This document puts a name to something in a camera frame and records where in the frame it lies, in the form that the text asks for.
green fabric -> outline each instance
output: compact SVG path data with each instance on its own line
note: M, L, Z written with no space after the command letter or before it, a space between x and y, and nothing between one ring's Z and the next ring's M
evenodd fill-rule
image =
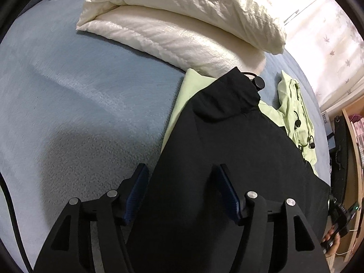
M308 112L302 99L300 85L297 80L292 79L284 71L281 72L281 76L282 79L277 88L281 107L278 110L275 110L272 106L267 105L263 101L260 101L258 106L261 112L275 124L279 127L285 127L287 135L297 147L303 147L303 158L312 165L313 171L317 175L314 169L314 165L317 162L316 152L314 149L310 149L307 146L309 137L311 135L314 137L314 128L308 117ZM217 79L202 76L193 69L187 70L169 120L167 131L164 135L162 150L188 100L215 80ZM296 130L294 129L294 123L297 120L297 116L294 111L297 112L299 119L301 120L301 126Z

silver screw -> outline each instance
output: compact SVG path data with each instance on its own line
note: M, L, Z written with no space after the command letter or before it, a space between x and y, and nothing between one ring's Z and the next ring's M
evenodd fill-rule
M258 197L258 194L256 192L254 192L254 191L249 191L247 193L247 195L248 195L249 198L252 198L252 199L255 199L255 198Z
M78 198L74 197L71 198L70 201L68 202L70 205L76 205L78 203Z
M109 192L107 192L107 196L112 198L115 197L118 194L118 191L116 190L110 190Z
M296 205L296 202L292 198L288 198L286 200L286 202L287 202L288 205L291 205L291 206L295 206Z

blue bed sheet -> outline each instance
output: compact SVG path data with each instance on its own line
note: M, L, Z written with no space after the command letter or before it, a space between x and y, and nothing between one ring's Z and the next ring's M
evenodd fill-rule
M140 162L153 169L184 76L153 56L76 32L82 3L39 2L0 45L0 169L32 265L68 199L98 198ZM261 97L278 108L280 71L298 79L316 131L316 170L329 183L314 93L288 52L266 56ZM2 195L0 236L25 272Z

bookshelf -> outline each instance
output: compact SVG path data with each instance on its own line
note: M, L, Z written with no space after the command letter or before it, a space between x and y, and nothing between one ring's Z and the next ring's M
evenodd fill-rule
M342 114L345 118L346 124L348 126L350 137L348 139L348 176L346 183L346 191L344 198L344 206L349 208L355 201L359 202L360 211L356 214L353 220L349 224L351 230L358 230L359 225L360 233L357 231L349 232L343 239L341 239L338 254L344 257L344 262L348 262L351 256L356 252L360 243L364 239L364 225L360 223L360 214L362 209L362 199L363 199L363 172L361 169L361 161L358 147L356 145L356 137L354 129L350 123L349 116L352 114L360 114L364 117L364 96L353 102L352 104L346 106L342 110Z

blue gripper pad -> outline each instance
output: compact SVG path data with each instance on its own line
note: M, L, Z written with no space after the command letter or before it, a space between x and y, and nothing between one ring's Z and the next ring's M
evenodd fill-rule
M240 199L229 180L229 174L229 169L225 164L217 166L214 171L215 183L221 193L227 216L238 224L243 218L241 215Z
M137 175L138 178L126 200L126 210L124 214L124 221L127 225L135 219L149 182L149 171L145 164L139 164L133 176L134 175Z

